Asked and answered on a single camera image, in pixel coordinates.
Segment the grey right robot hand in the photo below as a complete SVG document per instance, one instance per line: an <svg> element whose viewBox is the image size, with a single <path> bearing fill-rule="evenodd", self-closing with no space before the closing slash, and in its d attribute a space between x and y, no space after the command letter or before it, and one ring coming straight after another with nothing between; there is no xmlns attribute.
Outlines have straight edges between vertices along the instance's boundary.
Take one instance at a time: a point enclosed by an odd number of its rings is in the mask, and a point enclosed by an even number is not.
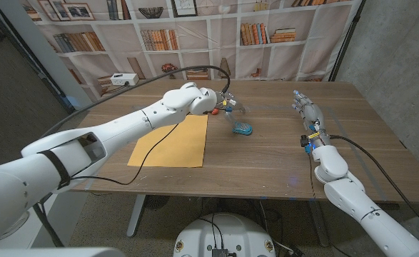
<svg viewBox="0 0 419 257"><path fill-rule="evenodd" d="M292 107L303 119L305 130L309 130L311 135L318 134L311 139L312 144L315 147L330 145L330 137L325 128L325 119L319 106L297 90L293 92L293 97Z"/></svg>

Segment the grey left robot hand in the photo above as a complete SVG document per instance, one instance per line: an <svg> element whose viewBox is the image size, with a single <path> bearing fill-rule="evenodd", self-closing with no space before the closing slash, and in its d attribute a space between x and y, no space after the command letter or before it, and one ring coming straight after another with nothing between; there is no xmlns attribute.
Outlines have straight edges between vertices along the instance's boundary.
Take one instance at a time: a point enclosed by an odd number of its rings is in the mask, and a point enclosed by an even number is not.
<svg viewBox="0 0 419 257"><path fill-rule="evenodd" d="M240 111L242 114L246 113L243 104L236 100L235 96L230 92L216 92L216 109L225 111L224 117L231 125L232 132L247 135L251 131L249 124L237 121L233 115L234 111Z"/></svg>

